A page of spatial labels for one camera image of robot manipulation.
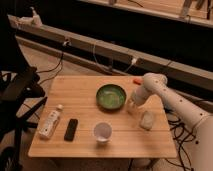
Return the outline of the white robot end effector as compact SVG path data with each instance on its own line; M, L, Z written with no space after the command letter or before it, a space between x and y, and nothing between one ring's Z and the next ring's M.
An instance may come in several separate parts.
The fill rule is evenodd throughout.
M130 98L127 101L129 107L138 107L143 105L150 97L150 91L145 88L144 85L140 85L138 88L132 91Z

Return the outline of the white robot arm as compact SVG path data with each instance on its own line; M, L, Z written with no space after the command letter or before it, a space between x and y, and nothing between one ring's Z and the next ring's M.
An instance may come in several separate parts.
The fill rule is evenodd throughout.
M157 95L183 120L198 144L192 154L194 171L213 171L213 114L196 106L167 86L163 74L147 73L141 85L135 89L127 101L127 111L138 113L151 95Z

